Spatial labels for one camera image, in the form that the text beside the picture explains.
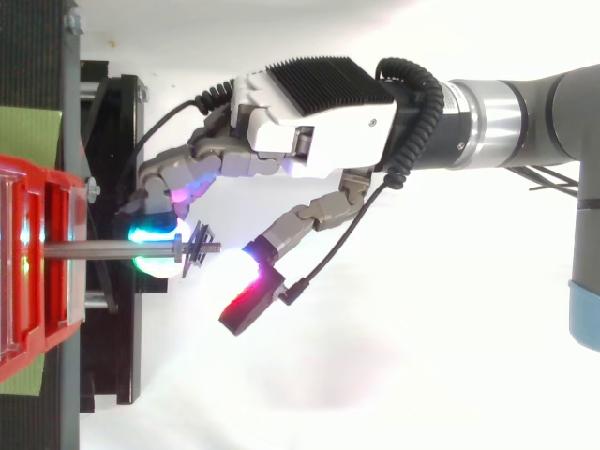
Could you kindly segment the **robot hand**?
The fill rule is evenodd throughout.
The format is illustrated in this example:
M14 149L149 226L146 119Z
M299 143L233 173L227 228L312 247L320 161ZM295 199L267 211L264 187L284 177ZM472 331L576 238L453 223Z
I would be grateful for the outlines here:
M302 278L287 287L278 261L309 233L364 213L398 104L352 59L334 56L277 63L209 88L187 105L204 117L190 139L143 163L131 159L124 169L137 186L119 189L120 210L149 233L172 232L220 177L340 173L337 190L295 206L239 251L252 276L219 317L239 335L273 302L291 303L308 285Z

